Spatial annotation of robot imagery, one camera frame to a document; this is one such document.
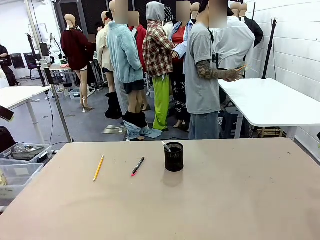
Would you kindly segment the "person's tattooed hand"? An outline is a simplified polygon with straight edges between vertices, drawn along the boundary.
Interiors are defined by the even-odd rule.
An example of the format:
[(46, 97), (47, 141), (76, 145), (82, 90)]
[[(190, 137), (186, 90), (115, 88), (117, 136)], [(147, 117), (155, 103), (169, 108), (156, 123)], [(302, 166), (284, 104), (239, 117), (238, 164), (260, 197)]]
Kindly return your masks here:
[(226, 82), (236, 82), (242, 78), (242, 73), (238, 69), (230, 69), (225, 71)]

